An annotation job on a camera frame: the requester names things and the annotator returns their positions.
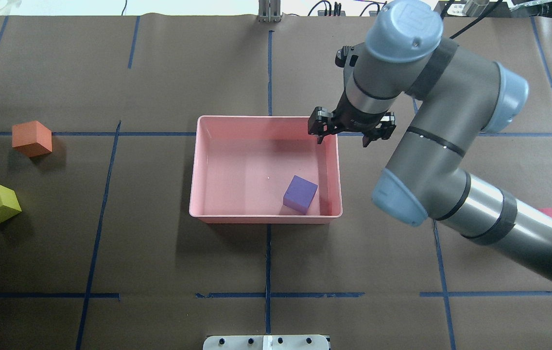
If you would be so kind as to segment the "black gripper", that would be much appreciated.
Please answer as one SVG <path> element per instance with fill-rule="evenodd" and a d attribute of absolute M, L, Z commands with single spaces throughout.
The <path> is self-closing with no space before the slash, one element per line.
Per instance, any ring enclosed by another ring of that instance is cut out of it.
<path fill-rule="evenodd" d="M 360 133 L 362 136 L 362 147 L 367 148 L 369 144 L 377 140 L 388 140 L 396 128 L 394 113 L 385 111 L 377 122 L 372 122 L 369 128 L 357 126 L 345 126 L 345 124 L 323 107 L 316 107 L 308 119 L 309 135 L 316 137 L 317 144 L 322 144 L 325 137 L 340 133 Z"/>

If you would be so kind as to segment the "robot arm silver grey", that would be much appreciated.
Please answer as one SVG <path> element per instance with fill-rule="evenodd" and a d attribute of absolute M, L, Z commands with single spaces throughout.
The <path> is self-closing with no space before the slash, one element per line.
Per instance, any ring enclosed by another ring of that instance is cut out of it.
<path fill-rule="evenodd" d="M 427 218 L 552 281 L 552 218 L 460 169 L 477 135 L 508 126 L 528 98 L 527 81 L 443 37 L 439 13 L 420 0 L 382 7 L 365 42 L 335 63 L 344 91 L 334 111 L 318 106 L 308 132 L 321 143 L 363 133 L 363 146 L 391 137 L 400 94 L 422 102 L 372 191 L 372 201 L 411 226 Z"/>

